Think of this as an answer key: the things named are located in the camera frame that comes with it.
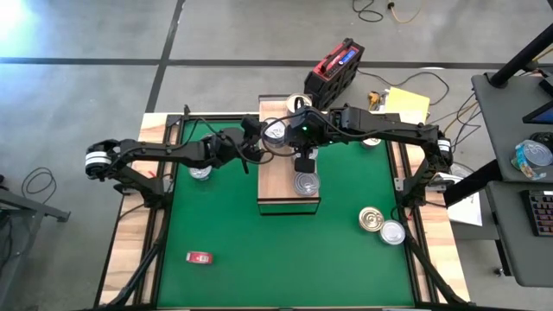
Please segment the black keyboard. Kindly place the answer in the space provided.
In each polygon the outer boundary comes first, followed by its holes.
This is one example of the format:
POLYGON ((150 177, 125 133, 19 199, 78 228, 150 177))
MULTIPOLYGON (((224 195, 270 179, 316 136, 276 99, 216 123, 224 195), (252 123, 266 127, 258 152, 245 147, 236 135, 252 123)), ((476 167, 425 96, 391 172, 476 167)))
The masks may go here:
POLYGON ((520 196, 533 234, 537 237, 553 237, 553 191, 524 190, 520 196))

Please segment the black metal table frame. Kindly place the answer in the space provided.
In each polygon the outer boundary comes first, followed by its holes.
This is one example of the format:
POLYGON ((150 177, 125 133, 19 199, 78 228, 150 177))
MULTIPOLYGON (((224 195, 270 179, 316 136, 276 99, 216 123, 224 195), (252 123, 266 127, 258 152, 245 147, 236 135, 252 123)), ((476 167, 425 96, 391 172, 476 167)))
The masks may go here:
MULTIPOLYGON (((252 115, 258 118, 259 113, 229 113, 224 115, 202 114, 192 113, 185 111, 178 115, 167 115, 162 119, 162 134, 158 138, 144 137, 139 139, 139 142, 147 143, 170 143, 170 144, 183 144, 188 139, 193 141, 200 140, 205 134, 212 133, 214 130, 222 130, 224 128, 239 127, 242 117, 245 115, 252 115)), ((410 230, 421 224, 422 220, 419 216, 415 216, 413 219, 407 219, 405 216, 405 209, 410 208, 416 210, 419 206, 401 206, 400 205, 400 192, 403 188, 403 182, 413 176, 418 170, 420 164, 424 159, 423 150, 416 146, 404 143, 396 143, 392 141, 382 140, 382 145, 387 149, 389 156, 389 164, 391 170, 392 184, 394 187, 395 205, 391 209, 389 216, 386 218, 398 218, 401 225, 405 230, 410 230)), ((356 143, 359 145, 359 141, 353 141, 350 143, 356 143)), ((333 146, 336 144, 350 144, 350 143, 333 143, 328 145, 333 146)), ((244 167, 256 166, 257 178, 258 167, 266 164, 272 160, 274 156, 287 155, 279 154, 275 151, 268 152, 262 159, 261 164, 247 163, 244 165, 239 159, 233 161, 240 161, 244 167)), ((145 253, 150 249, 151 245, 157 238, 162 225, 169 226, 172 207, 174 205, 174 194, 176 186, 176 175, 179 167, 188 167, 172 163, 172 162, 146 162, 146 161, 134 161, 130 164, 130 167, 139 172, 140 174, 151 178, 161 177, 164 190, 168 197, 166 204, 157 209, 148 208, 144 205, 142 195, 135 189, 130 187, 123 187, 119 181, 116 181, 116 189, 124 197, 125 203, 141 203, 146 209, 147 213, 143 216, 143 222, 145 225, 145 232, 142 242, 142 247, 139 253, 139 262, 145 253)), ((423 235, 412 236, 419 246, 423 248, 425 237, 423 235)), ((167 311, 178 311, 180 309, 186 309, 188 311, 238 311, 240 309, 244 311, 254 310, 276 310, 276 311, 305 311, 309 309, 327 309, 332 308, 336 310, 342 309, 386 309, 386 308, 420 308, 429 310, 467 310, 470 308, 470 303, 467 305, 448 304, 441 292, 434 285, 430 277, 424 271, 422 265, 418 261, 415 254, 411 251, 410 247, 403 241, 399 245, 402 246, 405 252, 405 259, 407 268, 411 280, 411 290, 413 295, 413 302, 409 306, 369 306, 369 307, 236 307, 236 308, 223 308, 223 307, 208 307, 208 308, 161 308, 158 306, 158 294, 159 286, 162 277, 162 267, 164 263, 164 256, 166 245, 163 253, 158 260, 155 260, 150 266, 146 275, 146 280, 143 288, 142 305, 138 302, 129 300, 127 308, 108 308, 107 303, 97 301, 94 308, 91 311, 157 311, 159 309, 165 309, 167 311)))

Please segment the grey metal stand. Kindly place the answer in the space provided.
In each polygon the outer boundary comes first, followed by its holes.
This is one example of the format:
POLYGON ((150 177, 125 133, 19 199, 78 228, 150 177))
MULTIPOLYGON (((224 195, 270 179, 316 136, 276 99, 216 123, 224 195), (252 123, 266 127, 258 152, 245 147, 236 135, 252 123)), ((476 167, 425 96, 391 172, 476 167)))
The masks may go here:
POLYGON ((41 222, 46 217, 67 222, 70 214, 0 186, 0 311, 22 275, 41 222))

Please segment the red white-label can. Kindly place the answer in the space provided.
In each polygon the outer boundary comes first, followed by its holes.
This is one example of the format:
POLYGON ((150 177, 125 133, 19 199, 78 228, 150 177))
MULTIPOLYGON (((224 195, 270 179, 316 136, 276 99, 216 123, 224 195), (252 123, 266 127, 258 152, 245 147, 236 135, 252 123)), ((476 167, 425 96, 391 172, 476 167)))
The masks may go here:
POLYGON ((293 188, 298 195, 312 196, 318 193, 321 181, 316 173, 296 173, 293 188))
POLYGON ((195 263, 195 264, 212 264, 213 255, 209 252, 189 251, 186 255, 186 260, 189 263, 195 263))

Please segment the yellow paper pad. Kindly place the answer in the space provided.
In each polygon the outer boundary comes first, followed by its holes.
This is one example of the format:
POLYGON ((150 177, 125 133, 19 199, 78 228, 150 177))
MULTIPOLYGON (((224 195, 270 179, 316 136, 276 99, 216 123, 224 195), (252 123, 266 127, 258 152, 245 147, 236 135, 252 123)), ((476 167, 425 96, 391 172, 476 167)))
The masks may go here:
POLYGON ((405 91, 397 87, 390 87, 385 91, 385 112, 418 112, 420 114, 420 119, 426 121, 430 104, 430 99, 428 97, 405 91))

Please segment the red black power station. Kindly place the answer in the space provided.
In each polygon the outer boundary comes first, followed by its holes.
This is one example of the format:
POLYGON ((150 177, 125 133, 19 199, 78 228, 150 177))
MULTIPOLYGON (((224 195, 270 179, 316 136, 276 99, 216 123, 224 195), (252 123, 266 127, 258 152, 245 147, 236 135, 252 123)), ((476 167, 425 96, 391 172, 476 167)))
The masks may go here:
POLYGON ((308 73, 303 93, 318 110, 327 109, 352 83, 365 48, 345 38, 308 73))

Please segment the black tablet screen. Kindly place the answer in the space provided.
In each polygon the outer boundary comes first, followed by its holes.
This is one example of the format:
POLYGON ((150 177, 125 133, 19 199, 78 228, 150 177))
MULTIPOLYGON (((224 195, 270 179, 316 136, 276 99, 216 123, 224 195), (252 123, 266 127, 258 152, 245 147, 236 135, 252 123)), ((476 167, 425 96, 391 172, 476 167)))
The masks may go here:
POLYGON ((522 121, 524 124, 553 125, 553 100, 524 116, 522 121))

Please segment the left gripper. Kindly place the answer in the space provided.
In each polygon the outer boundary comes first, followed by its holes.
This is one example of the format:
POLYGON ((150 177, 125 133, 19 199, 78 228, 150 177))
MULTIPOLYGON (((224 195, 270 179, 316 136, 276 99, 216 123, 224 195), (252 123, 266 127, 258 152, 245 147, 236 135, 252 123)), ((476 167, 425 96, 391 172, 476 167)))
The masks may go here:
POLYGON ((245 115, 241 119, 239 128, 224 128, 212 132, 217 141, 207 143, 207 165, 220 168, 234 159, 239 159, 244 165, 247 163, 261 164, 264 150, 258 146, 262 124, 258 118, 245 115))

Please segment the black desk beam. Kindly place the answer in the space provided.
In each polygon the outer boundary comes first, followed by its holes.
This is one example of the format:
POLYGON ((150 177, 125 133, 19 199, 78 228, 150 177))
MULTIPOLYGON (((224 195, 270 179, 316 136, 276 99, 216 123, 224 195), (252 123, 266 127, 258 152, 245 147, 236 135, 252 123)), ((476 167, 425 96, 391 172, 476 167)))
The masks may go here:
POLYGON ((490 181, 502 180, 498 162, 493 160, 449 187, 443 194, 445 205, 450 207, 464 200, 467 196, 479 192, 490 181))

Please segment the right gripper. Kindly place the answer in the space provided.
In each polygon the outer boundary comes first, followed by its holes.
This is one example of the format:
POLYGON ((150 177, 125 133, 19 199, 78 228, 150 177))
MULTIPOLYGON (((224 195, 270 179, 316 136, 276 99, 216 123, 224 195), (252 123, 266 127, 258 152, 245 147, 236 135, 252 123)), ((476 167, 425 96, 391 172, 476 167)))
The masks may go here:
MULTIPOLYGON (((290 115, 287 125, 287 144, 293 148, 314 148, 333 143, 346 143, 340 133, 344 108, 333 108, 323 113, 315 108, 303 107, 290 115)), ((298 157, 295 159, 297 173, 313 174, 316 160, 298 157)))

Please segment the green table mat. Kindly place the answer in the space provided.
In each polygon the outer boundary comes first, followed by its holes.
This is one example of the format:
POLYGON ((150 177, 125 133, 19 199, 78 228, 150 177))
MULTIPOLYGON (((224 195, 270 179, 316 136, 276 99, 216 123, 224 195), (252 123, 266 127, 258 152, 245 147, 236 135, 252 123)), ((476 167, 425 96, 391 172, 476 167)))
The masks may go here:
POLYGON ((384 145, 336 144, 318 156, 315 215, 261 216, 257 167, 233 161, 204 181, 179 167, 157 304, 161 308, 409 306, 402 246, 359 226, 395 205, 384 145), (186 260, 209 252, 212 264, 186 260))

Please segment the silver-lid seafood can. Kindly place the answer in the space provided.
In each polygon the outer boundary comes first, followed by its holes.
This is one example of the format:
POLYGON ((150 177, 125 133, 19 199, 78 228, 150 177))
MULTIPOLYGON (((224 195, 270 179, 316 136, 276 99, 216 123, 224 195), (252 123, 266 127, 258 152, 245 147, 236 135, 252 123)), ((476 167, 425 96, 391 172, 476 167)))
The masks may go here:
POLYGON ((381 240, 389 245, 399 245, 405 240, 405 229, 396 220, 386 220, 379 230, 381 240))
POLYGON ((207 180, 212 173, 212 167, 208 166, 206 168, 189 168, 188 172, 189 175, 198 180, 198 181, 204 181, 207 180))

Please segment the blue fish-print can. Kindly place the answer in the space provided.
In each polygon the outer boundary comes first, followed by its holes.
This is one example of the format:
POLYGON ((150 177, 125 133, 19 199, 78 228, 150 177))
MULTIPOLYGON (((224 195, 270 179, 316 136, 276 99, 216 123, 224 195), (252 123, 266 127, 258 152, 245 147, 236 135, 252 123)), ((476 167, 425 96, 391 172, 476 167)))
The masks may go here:
POLYGON ((286 125, 275 117, 268 117, 264 120, 267 127, 263 132, 264 141, 274 149, 280 149, 285 145, 286 125))

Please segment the white paper sheet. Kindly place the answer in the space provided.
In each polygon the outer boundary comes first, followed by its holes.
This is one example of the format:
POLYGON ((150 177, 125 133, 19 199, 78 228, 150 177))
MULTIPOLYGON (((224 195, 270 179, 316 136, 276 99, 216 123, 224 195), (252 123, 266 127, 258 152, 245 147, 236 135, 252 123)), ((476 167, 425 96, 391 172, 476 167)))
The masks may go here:
MULTIPOLYGON (((439 173, 436 177, 438 181, 445 181, 448 185, 457 184, 462 177, 439 173)), ((480 210, 480 194, 475 193, 467 196, 465 199, 448 207, 448 217, 451 221, 466 225, 482 226, 480 210)))

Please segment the black headphones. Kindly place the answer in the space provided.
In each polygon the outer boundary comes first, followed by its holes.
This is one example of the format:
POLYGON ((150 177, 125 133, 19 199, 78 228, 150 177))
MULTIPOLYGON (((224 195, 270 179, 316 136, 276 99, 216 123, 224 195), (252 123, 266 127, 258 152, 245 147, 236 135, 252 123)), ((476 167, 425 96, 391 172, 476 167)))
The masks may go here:
POLYGON ((536 132, 530 136, 530 139, 553 151, 553 132, 536 132))

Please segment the wooden shelf black metal frame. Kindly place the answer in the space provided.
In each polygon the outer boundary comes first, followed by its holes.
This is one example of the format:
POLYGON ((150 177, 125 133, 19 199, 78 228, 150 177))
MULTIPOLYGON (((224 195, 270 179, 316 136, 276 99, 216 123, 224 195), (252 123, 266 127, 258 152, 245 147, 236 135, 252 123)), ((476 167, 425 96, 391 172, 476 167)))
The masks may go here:
MULTIPOLYGON (((287 117, 284 98, 260 98, 259 120, 287 117)), ((315 215, 321 203, 319 192, 301 196, 295 189, 296 171, 292 156, 274 156, 258 167, 257 207, 261 216, 315 215)))

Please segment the grey desk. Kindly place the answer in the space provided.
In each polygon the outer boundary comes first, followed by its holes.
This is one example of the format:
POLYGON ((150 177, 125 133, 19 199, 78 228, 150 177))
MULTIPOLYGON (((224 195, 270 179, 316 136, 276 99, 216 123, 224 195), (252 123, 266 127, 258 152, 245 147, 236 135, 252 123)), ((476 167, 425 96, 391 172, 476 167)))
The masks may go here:
POLYGON ((511 159, 515 147, 537 132, 552 132, 553 124, 525 124, 523 117, 553 100, 537 76, 515 76, 503 88, 493 87, 485 75, 471 78, 477 101, 504 181, 528 182, 511 159))
POLYGON ((553 288, 553 237, 538 237, 521 193, 553 191, 553 184, 491 181, 485 191, 505 253, 504 269, 524 287, 553 288))

